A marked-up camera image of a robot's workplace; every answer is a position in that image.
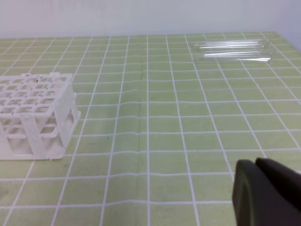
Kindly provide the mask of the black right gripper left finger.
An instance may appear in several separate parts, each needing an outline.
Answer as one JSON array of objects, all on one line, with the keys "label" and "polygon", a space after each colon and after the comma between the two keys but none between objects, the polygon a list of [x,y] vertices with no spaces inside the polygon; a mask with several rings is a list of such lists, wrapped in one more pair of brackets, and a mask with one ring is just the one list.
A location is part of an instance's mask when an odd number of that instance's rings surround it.
[{"label": "black right gripper left finger", "polygon": [[277,188],[251,160],[236,163],[232,203],[238,226],[301,224],[301,188]]}]

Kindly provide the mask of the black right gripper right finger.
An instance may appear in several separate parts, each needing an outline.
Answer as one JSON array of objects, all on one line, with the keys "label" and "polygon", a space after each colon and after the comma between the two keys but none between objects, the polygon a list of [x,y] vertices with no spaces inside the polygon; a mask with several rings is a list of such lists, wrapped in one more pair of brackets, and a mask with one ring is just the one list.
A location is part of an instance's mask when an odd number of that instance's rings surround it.
[{"label": "black right gripper right finger", "polygon": [[277,188],[301,187],[301,175],[287,166],[268,158],[257,158],[255,164]]}]

